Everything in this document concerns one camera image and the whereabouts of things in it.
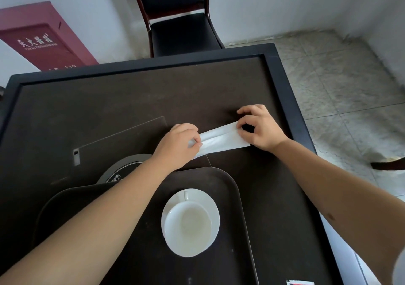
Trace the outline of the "person's right hand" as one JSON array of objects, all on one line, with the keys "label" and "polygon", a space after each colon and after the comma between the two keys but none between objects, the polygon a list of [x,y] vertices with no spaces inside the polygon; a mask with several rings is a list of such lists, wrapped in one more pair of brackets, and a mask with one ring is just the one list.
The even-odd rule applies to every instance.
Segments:
[{"label": "person's right hand", "polygon": [[279,145],[290,141],[265,105],[246,105],[236,112],[243,115],[236,128],[254,133],[254,146],[257,148],[274,153]]}]

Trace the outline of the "person's left hand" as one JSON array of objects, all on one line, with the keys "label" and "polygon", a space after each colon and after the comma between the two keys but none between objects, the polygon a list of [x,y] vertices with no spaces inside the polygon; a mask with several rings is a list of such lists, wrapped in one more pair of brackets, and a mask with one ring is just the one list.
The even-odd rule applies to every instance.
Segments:
[{"label": "person's left hand", "polygon": [[182,168],[198,153],[189,149],[189,140],[195,134],[199,134],[195,125],[176,124],[159,142],[152,160],[169,172]]}]

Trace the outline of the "white paper napkin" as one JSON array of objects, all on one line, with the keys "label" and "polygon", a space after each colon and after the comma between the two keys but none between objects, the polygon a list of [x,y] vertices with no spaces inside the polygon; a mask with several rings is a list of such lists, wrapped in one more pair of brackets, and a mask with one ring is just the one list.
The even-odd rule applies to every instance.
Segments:
[{"label": "white paper napkin", "polygon": [[200,134],[202,146],[195,158],[200,156],[239,149],[250,146],[248,142],[243,140],[237,132],[237,122],[233,122],[221,127],[206,131]]}]

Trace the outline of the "person's right forearm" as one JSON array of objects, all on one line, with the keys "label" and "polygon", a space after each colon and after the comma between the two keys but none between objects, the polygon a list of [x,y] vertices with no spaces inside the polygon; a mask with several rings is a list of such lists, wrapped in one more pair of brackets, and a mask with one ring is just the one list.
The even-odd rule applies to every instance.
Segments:
[{"label": "person's right forearm", "polygon": [[273,154],[379,282],[392,285],[395,262],[405,247],[405,202],[291,139]]}]

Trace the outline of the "person's left forearm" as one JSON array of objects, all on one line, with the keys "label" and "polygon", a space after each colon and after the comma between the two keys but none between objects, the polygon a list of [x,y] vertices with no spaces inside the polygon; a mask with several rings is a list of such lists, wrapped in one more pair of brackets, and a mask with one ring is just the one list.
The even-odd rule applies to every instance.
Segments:
[{"label": "person's left forearm", "polygon": [[12,266],[0,285],[99,285],[159,185],[188,162],[154,155]]}]

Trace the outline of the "dark brown plastic tray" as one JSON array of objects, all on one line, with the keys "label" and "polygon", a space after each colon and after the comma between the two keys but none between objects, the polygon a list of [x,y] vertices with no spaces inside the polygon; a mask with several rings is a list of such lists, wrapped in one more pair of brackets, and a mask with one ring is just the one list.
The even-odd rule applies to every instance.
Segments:
[{"label": "dark brown plastic tray", "polygon": [[[169,210],[189,199],[215,203],[217,236],[195,257],[180,257],[167,246],[162,222]],[[213,167],[176,171],[152,196],[118,259],[100,285],[259,285],[239,189]]]}]

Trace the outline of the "black framed square table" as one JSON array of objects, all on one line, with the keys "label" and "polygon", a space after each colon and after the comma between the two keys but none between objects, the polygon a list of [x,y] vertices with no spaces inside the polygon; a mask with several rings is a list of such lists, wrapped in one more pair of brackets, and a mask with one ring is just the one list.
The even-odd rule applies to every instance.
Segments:
[{"label": "black framed square table", "polygon": [[[270,45],[13,76],[0,104],[0,275],[110,189],[96,183],[114,163],[152,154],[176,123],[203,133],[257,103],[315,151]],[[343,285],[320,214],[280,160],[249,146],[179,171],[205,167],[239,189],[259,285]]]}]

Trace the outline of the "round grey table disc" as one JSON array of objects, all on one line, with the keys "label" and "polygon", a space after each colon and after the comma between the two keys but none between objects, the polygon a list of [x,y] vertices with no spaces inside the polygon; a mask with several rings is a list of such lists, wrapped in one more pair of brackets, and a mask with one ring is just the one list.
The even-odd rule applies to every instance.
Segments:
[{"label": "round grey table disc", "polygon": [[96,184],[119,182],[150,157],[152,157],[152,154],[135,154],[127,156],[110,166],[99,178]]}]

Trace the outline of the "black padded wooden chair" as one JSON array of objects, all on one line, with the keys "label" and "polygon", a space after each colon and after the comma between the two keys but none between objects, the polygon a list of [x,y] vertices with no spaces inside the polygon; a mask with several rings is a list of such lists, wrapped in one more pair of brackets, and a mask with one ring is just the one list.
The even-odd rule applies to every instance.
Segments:
[{"label": "black padded wooden chair", "polygon": [[209,0],[136,0],[151,57],[224,49],[210,18]]}]

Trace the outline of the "red fire extinguisher cabinet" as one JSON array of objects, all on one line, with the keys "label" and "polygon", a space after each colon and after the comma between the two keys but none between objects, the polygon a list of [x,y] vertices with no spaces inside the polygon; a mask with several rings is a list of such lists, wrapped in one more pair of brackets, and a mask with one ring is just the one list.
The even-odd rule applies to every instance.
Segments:
[{"label": "red fire extinguisher cabinet", "polygon": [[0,9],[0,40],[40,71],[98,64],[50,1]]}]

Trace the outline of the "white shirt sleeve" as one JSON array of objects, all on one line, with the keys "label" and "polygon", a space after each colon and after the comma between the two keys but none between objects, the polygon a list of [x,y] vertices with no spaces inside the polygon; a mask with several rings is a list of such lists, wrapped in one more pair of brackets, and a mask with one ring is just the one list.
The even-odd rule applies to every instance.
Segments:
[{"label": "white shirt sleeve", "polygon": [[392,273],[392,285],[405,285],[405,247],[395,262]]}]

